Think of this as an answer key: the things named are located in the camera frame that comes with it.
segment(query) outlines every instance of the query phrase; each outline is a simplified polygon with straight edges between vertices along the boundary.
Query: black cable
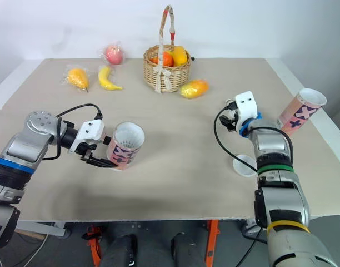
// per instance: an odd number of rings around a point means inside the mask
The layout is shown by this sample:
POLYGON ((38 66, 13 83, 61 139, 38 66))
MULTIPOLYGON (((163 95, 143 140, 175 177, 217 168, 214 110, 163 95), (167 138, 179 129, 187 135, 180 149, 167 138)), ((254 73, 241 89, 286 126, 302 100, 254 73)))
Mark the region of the black cable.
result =
POLYGON ((229 155, 231 155, 233 158, 235 158, 236 160, 238 160, 238 161, 241 162, 242 164, 248 166, 248 167, 249 167, 250 169, 252 169, 253 171, 257 172, 258 170, 255 169, 252 165, 246 163, 244 160, 241 160, 239 157, 237 157, 236 155, 234 155, 233 153, 231 153, 229 150, 227 150, 227 149, 223 146, 223 144, 221 143, 221 141, 220 141, 219 138, 218 138, 217 129, 216 129, 217 120, 218 120, 218 117, 220 116, 220 114, 221 114, 223 111, 227 110, 227 109, 228 109, 227 107, 222 108, 221 111, 219 111, 219 113, 216 115, 216 118, 214 119, 214 123, 213 123, 214 136, 216 137, 216 140, 217 140, 219 146, 220 146, 223 150, 225 150, 226 153, 228 153, 229 155))
MULTIPOLYGON (((252 227, 248 228, 247 230, 250 230, 251 228, 254 228, 254 227, 256 227, 256 226, 257 226, 257 225, 252 226, 252 227)), ((266 240, 264 240, 264 239, 255 238, 255 237, 253 237, 253 236, 246 235, 246 234, 245 234, 245 228, 246 228, 245 225, 243 225, 243 226, 241 227, 242 236, 243 236, 244 238, 249 239, 249 240, 256 240, 256 241, 258 241, 258 242, 260 242, 260 243, 263 243, 263 244, 268 244, 268 241, 266 241, 266 240)))
MULTIPOLYGON (((263 228, 261 227, 256 238, 258 238, 261 234, 261 232, 263 231, 263 228)), ((253 243, 250 245, 249 249, 247 250, 247 252, 244 254, 244 256, 241 258, 241 260, 238 262, 238 264, 236 265, 236 267, 239 267, 242 265, 242 263, 245 261, 245 259, 247 258, 247 256, 249 255, 250 251, 252 251, 254 245, 255 245, 256 240, 253 241, 253 243)))
POLYGON ((29 253, 25 258, 20 260, 18 263, 14 264, 12 267, 17 267, 19 264, 21 264, 22 262, 27 260, 29 257, 31 257, 38 249, 39 249, 39 246, 36 249, 34 249, 31 253, 29 253))
POLYGON ((60 137, 61 122, 62 122, 62 119, 58 118, 58 125, 57 125, 57 155, 55 157, 44 157, 43 160, 56 160, 57 158, 60 157, 60 153, 61 153, 61 137, 60 137))
POLYGON ((17 233, 17 235, 24 241, 24 242, 27 242, 27 243, 30 243, 30 244, 38 244, 40 242, 43 242, 41 240, 35 240, 35 241, 32 241, 32 240, 28 240, 26 239, 23 235, 21 235, 20 233, 17 233))
POLYGON ((251 128, 249 131, 248 131, 248 135, 254 131, 254 130, 259 130, 259 129, 266 129, 266 130, 273 130, 275 132, 279 132, 280 134, 282 134, 287 142, 288 142, 288 146, 290 148, 290 158, 291 158, 291 164, 293 164, 293 145, 292 145, 292 141, 290 139, 290 137, 282 130, 280 129, 277 129, 277 128, 274 128, 274 127, 266 127, 266 126, 260 126, 260 127, 254 127, 254 128, 251 128))
POLYGON ((92 104, 92 103, 88 103, 88 104, 82 104, 82 105, 79 105, 79 106, 76 106, 76 107, 72 107, 72 108, 70 108, 70 109, 68 109, 68 110, 65 110, 64 112, 58 114, 58 115, 57 115, 57 118, 59 118, 59 117, 65 115, 66 113, 69 113, 69 112, 71 112, 71 111, 73 111, 73 110, 76 110, 76 109, 78 109, 78 108, 81 108, 81 107, 88 107, 88 106, 95 107, 95 108, 97 109, 98 114, 101 114, 101 116, 102 116, 101 110, 99 109, 99 107, 98 107, 97 105, 92 104))

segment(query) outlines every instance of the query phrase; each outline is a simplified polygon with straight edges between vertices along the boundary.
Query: table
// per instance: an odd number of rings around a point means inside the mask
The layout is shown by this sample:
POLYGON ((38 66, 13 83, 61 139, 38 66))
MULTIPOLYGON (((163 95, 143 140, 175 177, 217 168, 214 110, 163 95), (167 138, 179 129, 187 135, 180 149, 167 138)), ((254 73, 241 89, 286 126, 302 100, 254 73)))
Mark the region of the table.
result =
MULTIPOLYGON (((275 120, 292 94, 303 88, 285 65, 263 58, 196 59, 191 79, 207 80, 210 89, 204 96, 188 100, 178 93, 154 93, 143 82, 141 59, 126 60, 116 67, 114 81, 123 91, 105 91, 97 82, 102 64, 99 59, 28 61, 0 85, 0 106, 13 94, 0 110, 0 151, 23 128, 29 112, 57 114, 82 103, 101 108, 109 135, 122 121, 133 121, 146 133, 133 166, 124 172, 87 165, 65 149, 58 160, 42 162, 18 204, 20 221, 253 217, 256 178, 233 171, 232 159, 214 138, 213 120, 226 99, 247 90, 253 92, 263 116, 275 120), (89 93, 60 85, 69 64, 89 69, 89 93)), ((75 122, 78 128, 95 114, 88 107, 63 119, 75 122)), ((228 133, 221 125, 218 134, 231 151, 253 156, 247 139, 228 133)), ((292 141, 294 169, 311 215, 340 214, 340 131, 321 110, 292 141)), ((104 156, 105 150, 98 146, 99 155, 104 156)), ((47 156, 54 154, 56 148, 49 147, 47 156)))

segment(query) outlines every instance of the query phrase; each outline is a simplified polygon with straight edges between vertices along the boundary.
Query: wicker basket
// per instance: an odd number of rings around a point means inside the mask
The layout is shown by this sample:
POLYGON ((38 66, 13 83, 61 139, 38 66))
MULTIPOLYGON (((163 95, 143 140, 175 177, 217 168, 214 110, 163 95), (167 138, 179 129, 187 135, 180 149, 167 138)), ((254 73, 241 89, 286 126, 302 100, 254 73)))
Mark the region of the wicker basket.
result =
POLYGON ((159 45, 146 50, 144 54, 144 80, 147 84, 155 89, 156 92, 176 92, 177 89, 188 81, 190 72, 191 56, 186 51, 187 62, 176 67, 166 67, 163 65, 163 54, 165 50, 173 51, 174 49, 174 14, 169 5, 163 12, 159 31, 159 45), (163 44, 163 31, 167 14, 170 13, 171 27, 171 44, 163 44), (152 57, 158 57, 158 65, 150 61, 152 57))

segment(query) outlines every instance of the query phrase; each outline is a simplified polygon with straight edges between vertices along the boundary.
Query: yellow ring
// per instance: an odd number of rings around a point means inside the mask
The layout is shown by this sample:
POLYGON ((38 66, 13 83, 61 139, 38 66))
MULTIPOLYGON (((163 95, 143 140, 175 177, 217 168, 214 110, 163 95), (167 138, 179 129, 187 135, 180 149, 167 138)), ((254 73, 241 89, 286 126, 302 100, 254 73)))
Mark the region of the yellow ring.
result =
POLYGON ((274 227, 276 226, 279 226, 279 225, 289 225, 289 226, 296 226, 296 227, 299 227, 303 230, 305 230, 306 232, 308 233, 311 233, 307 226, 299 223, 299 222, 296 222, 296 221, 285 221, 285 220, 282 220, 282 221, 274 221, 273 223, 271 223, 268 227, 267 227, 267 230, 266 230, 266 235, 269 235, 269 231, 271 229, 273 229, 274 227))

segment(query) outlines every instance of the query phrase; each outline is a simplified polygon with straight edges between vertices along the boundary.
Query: black pants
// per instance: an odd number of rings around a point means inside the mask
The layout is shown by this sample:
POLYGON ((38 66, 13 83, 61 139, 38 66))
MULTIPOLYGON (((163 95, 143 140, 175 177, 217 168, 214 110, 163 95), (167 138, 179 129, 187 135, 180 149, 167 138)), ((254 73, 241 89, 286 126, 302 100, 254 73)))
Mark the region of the black pants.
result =
MULTIPOLYGON (((130 236, 115 239, 102 256, 99 267, 128 267, 132 261, 134 240, 130 236)), ((176 267, 206 267, 193 240, 184 234, 177 234, 171 240, 172 255, 176 267)))

